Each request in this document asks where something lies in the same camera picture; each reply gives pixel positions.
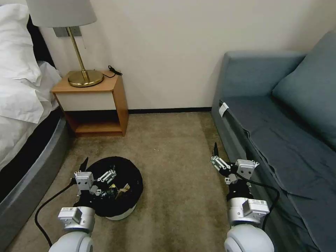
label sticker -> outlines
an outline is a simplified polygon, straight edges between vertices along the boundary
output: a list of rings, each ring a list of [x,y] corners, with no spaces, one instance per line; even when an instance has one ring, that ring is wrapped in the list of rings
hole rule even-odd
[[[219,114],[221,117],[223,117],[224,112],[229,108],[229,106],[226,103],[223,103],[221,107],[219,108]]]

carpet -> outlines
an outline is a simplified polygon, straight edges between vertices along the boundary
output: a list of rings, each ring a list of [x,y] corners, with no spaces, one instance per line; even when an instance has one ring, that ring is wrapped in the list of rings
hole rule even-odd
[[[78,138],[42,202],[65,187],[89,157],[130,159],[141,171],[144,192],[135,211],[113,222],[96,216],[94,251],[223,251],[229,230],[224,179],[210,163],[214,142],[228,160],[209,112],[133,114],[125,137]],[[61,207],[76,202],[73,186],[43,208],[39,222],[52,242],[64,234]],[[34,215],[7,251],[48,251]]]

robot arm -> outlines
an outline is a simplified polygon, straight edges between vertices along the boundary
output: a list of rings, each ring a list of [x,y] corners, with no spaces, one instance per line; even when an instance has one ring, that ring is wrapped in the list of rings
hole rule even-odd
[[[88,159],[81,165],[86,169]],[[94,201],[98,197],[105,197],[110,183],[116,176],[115,170],[107,171],[103,176],[94,179],[91,172],[75,172],[75,180],[81,200],[74,207],[62,208],[58,219],[63,222],[64,230],[68,233],[54,243],[49,252],[92,252],[93,242],[91,233],[95,225]]]
[[[247,182],[259,165],[258,162],[238,159],[236,163],[226,163],[218,157],[215,144],[211,163],[225,177],[229,186],[226,199],[229,203],[228,219],[231,225],[224,242],[228,252],[274,252],[269,236],[256,226],[270,212],[267,202],[254,199]]]

lamp shade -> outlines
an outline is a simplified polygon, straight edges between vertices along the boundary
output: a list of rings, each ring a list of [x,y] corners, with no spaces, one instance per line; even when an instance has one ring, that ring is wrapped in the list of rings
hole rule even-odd
[[[82,26],[97,20],[90,0],[27,0],[27,5],[36,26]]]

blue-gray sofa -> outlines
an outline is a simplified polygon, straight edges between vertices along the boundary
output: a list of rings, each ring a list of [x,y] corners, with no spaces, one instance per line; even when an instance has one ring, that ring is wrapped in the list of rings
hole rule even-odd
[[[252,180],[280,191],[266,224],[275,250],[336,251],[336,33],[308,54],[227,52],[211,113],[230,161],[259,161]]]

